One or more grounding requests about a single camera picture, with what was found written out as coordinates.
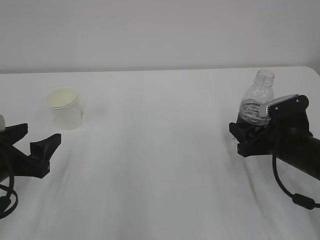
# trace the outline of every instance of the white paper cup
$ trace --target white paper cup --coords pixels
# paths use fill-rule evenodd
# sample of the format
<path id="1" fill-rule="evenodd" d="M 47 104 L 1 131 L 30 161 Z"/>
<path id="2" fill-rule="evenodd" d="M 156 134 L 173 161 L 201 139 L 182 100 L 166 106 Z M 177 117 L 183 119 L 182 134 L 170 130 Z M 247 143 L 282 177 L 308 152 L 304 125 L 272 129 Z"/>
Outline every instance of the white paper cup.
<path id="1" fill-rule="evenodd" d="M 55 123 L 64 130 L 78 128 L 82 122 L 79 94 L 74 88 L 60 88 L 49 94 L 46 102 Z"/>

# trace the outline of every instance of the white tablecloth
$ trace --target white tablecloth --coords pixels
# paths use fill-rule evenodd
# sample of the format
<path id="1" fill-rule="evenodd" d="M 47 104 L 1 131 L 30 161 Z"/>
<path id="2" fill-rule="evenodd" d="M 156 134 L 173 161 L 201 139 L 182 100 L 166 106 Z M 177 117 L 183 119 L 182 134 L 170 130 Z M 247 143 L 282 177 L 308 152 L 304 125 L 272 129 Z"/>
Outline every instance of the white tablecloth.
<path id="1" fill-rule="evenodd" d="M 305 94 L 320 137 L 320 78 L 276 67 L 276 97 Z M 54 133 L 62 143 L 43 179 L 17 177 L 19 205 L 0 221 L 1 240 L 315 240 L 319 210 L 279 189 L 270 156 L 243 158 L 229 122 L 257 68 L 0 75 L 7 126 L 28 123 L 15 146 Z M 46 95 L 79 90 L 83 124 L 61 131 Z M 292 191 L 320 202 L 320 182 L 279 161 Z"/>

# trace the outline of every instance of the white wall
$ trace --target white wall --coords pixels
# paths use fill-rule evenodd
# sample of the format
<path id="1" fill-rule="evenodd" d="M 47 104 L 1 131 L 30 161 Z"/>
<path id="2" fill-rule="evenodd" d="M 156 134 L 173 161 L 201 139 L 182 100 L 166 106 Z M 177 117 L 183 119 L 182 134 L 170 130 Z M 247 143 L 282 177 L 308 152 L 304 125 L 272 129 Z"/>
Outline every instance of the white wall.
<path id="1" fill-rule="evenodd" d="M 304 65 L 320 0 L 1 0 L 0 73 Z"/>

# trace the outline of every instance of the cup rim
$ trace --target cup rim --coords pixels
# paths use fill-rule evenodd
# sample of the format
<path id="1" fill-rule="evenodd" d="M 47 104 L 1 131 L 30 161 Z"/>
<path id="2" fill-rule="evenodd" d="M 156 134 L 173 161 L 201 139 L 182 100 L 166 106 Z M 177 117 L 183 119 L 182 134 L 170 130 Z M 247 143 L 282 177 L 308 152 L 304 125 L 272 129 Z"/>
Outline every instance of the cup rim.
<path id="1" fill-rule="evenodd" d="M 52 97 L 54 94 L 57 94 L 58 91 L 61 91 L 61 90 L 65 90 L 65 89 L 68 89 L 68 90 L 71 90 L 73 91 L 73 93 L 75 94 L 75 97 L 72 101 L 64 104 L 64 105 L 60 105 L 60 106 L 53 106 L 53 105 L 50 105 L 49 103 L 49 98 Z M 51 109 L 64 109 L 64 108 L 67 108 L 69 107 L 70 105 L 72 105 L 74 102 L 76 102 L 79 98 L 79 93 L 77 91 L 77 89 L 75 88 L 72 88 L 72 87 L 61 87 L 61 88 L 58 88 L 58 89 L 55 89 L 53 90 L 49 95 L 48 97 L 46 98 L 46 103 L 48 105 L 49 108 Z"/>

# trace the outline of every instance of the robotic arm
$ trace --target robotic arm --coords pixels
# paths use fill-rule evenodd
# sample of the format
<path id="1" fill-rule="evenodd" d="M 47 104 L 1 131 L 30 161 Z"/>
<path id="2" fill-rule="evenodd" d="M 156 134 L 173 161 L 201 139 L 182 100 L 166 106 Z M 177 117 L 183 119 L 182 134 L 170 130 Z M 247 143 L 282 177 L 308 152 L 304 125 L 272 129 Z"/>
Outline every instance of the robotic arm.
<path id="1" fill-rule="evenodd" d="M 230 133 L 239 141 L 237 152 L 243 157 L 272 155 L 274 177 L 280 188 L 295 204 L 306 209 L 320 208 L 320 204 L 301 194 L 290 193 L 279 179 L 276 159 L 320 180 L 320 140 L 309 131 L 305 95 L 289 95 L 262 104 L 261 117 L 270 117 L 268 125 L 256 127 L 243 123 L 229 124 Z"/>
<path id="2" fill-rule="evenodd" d="M 15 176 L 36 177 L 42 179 L 50 172 L 50 158 L 61 143 L 61 134 L 30 143 L 30 155 L 16 149 L 13 144 L 28 133 L 28 124 L 23 123 L 5 127 L 0 115 L 0 182 L 9 177 L 9 186 L 0 185 L 7 192 L 0 197 L 0 219 L 11 214 L 18 205 L 18 195 L 14 190 Z M 11 205 L 11 195 L 15 196 Z"/>

